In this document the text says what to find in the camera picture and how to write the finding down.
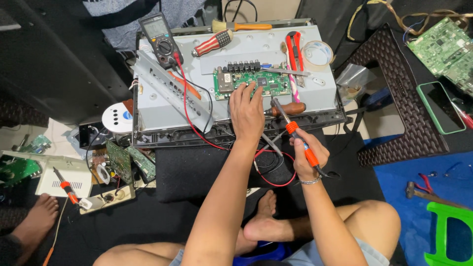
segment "smartphone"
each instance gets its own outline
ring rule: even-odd
[[[420,84],[417,86],[417,92],[441,134],[446,135],[466,129],[442,83],[435,81]]]

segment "hand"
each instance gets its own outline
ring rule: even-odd
[[[254,81],[248,87],[246,83],[240,84],[229,100],[236,142],[246,143],[252,147],[258,146],[264,129],[263,97],[261,96],[263,87],[258,87],[253,98],[250,99],[255,85]]]
[[[324,167],[327,164],[328,157],[330,156],[328,150],[322,146],[320,141],[314,135],[309,134],[300,128],[296,129],[296,133],[301,136],[309,145],[309,148],[319,160],[320,168]],[[306,159],[302,140],[296,139],[295,141],[294,138],[291,138],[289,139],[289,142],[291,146],[294,146],[294,151],[296,152],[294,169],[296,170],[299,179],[303,181],[312,181],[318,178],[317,171],[312,166],[310,166]]]

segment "plastic bag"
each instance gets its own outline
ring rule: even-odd
[[[376,79],[376,75],[364,66],[352,63],[343,70],[335,81],[343,105],[349,104],[353,99],[363,94],[366,84]]]

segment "silver bracelet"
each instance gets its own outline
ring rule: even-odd
[[[319,176],[317,179],[312,180],[312,181],[299,180],[299,182],[300,182],[301,184],[310,185],[310,184],[315,184],[315,183],[319,182],[319,180],[320,180],[321,178],[322,178],[322,177]]]

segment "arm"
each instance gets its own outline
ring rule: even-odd
[[[297,129],[297,134],[306,141],[317,156],[320,166],[323,167],[329,157],[328,150],[313,135],[301,129]],[[304,181],[316,179],[318,173],[307,162],[302,141],[299,139],[295,141],[292,138],[290,141],[296,152],[294,169],[299,179]],[[302,191],[322,262],[325,266],[368,266],[361,248],[338,215],[321,181],[310,185],[302,184]]]
[[[197,214],[185,246],[182,266],[231,266],[245,208],[253,157],[263,133],[259,87],[242,84],[229,100],[235,144]]]

